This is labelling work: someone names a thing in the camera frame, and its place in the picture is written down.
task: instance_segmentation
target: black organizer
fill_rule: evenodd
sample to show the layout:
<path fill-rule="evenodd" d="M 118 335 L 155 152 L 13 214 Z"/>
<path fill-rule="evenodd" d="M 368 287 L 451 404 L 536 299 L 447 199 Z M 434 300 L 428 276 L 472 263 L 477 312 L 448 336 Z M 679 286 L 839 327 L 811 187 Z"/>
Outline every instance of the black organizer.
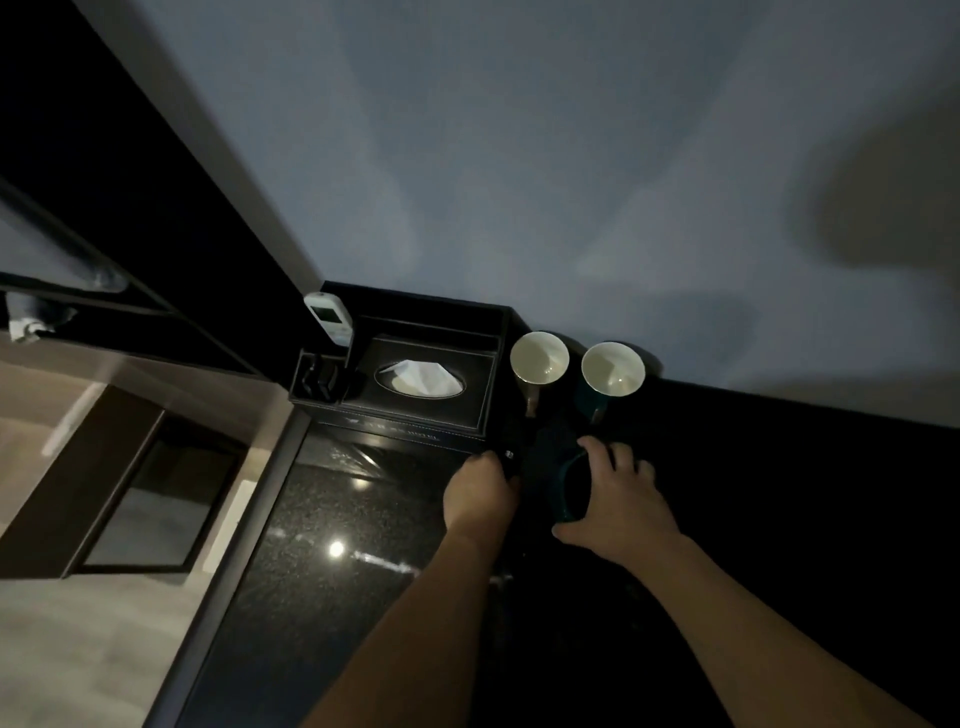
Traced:
<path fill-rule="evenodd" d="M 516 328 L 507 306 L 383 291 L 328 282 L 353 318 L 348 352 L 300 353 L 290 401 L 317 422 L 463 452 L 488 446 L 495 394 L 503 386 L 504 352 Z M 404 359 L 435 361 L 465 385 L 454 397 L 401 394 L 377 373 Z M 322 363 L 338 368 L 330 401 L 303 386 Z"/>

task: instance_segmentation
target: granite countertop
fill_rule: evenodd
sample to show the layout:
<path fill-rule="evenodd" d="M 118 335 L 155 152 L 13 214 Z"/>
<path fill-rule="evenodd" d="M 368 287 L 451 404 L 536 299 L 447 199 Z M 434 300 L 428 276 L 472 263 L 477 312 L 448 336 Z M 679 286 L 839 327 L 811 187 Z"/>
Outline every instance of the granite countertop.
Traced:
<path fill-rule="evenodd" d="M 838 658 L 939 716 L 938 673 L 923 666 L 947 658 L 936 638 L 946 587 L 933 574 L 948 564 L 929 554 L 948 553 L 948 523 L 929 504 L 948 486 L 956 431 L 658 379 L 641 392 L 599 434 L 654 462 L 684 532 Z M 442 538 L 441 496 L 463 454 L 297 427 L 147 725 L 297 725 Z M 880 462 L 878 450 L 910 461 Z M 908 476 L 906 502 L 883 487 Z M 907 541 L 891 541 L 892 520 Z M 548 529 L 525 499 L 491 585 L 473 724 L 580 711 L 724 724 L 656 601 Z M 895 604 L 889 565 L 903 559 L 916 565 L 898 574 L 914 599 Z"/>

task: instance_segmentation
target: mug handle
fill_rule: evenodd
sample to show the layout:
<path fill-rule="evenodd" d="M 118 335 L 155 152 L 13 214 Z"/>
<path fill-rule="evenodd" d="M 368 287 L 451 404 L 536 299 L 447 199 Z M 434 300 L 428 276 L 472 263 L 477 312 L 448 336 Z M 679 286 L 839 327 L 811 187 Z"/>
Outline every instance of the mug handle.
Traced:
<path fill-rule="evenodd" d="M 527 393 L 527 417 L 537 417 L 537 404 L 540 402 L 540 388 L 532 387 Z"/>

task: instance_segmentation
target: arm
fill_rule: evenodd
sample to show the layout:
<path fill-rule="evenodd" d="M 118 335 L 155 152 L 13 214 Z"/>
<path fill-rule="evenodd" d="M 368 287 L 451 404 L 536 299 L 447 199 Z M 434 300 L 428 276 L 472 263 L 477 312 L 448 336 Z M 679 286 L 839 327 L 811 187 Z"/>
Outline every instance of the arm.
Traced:
<path fill-rule="evenodd" d="M 467 723 L 490 573 L 515 510 L 496 455 L 471 456 L 444 491 L 437 553 L 302 728 Z"/>
<path fill-rule="evenodd" d="M 647 462 L 630 448 L 580 440 L 592 490 L 582 521 L 558 523 L 561 541 L 629 570 L 657 598 L 696 655 L 737 728 L 926 726 L 727 576 L 681 535 Z"/>

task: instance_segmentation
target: mug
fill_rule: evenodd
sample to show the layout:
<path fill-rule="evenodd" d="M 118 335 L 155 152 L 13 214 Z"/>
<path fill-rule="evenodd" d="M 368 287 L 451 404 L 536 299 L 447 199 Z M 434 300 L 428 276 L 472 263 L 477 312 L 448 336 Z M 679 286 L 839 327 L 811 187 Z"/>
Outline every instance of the mug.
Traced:
<path fill-rule="evenodd" d="M 590 463 L 585 450 L 580 450 L 561 463 L 547 484 L 547 502 L 555 522 L 579 521 L 587 514 L 591 480 Z"/>
<path fill-rule="evenodd" d="M 569 365 L 566 344 L 552 333 L 531 331 L 516 340 L 510 349 L 510 366 L 527 400 L 527 417 L 537 416 L 540 390 L 563 376 Z"/>
<path fill-rule="evenodd" d="M 633 394 L 647 376 L 640 355 L 615 341 L 604 341 L 587 349 L 580 373 L 574 403 L 591 425 L 603 420 L 612 400 Z"/>

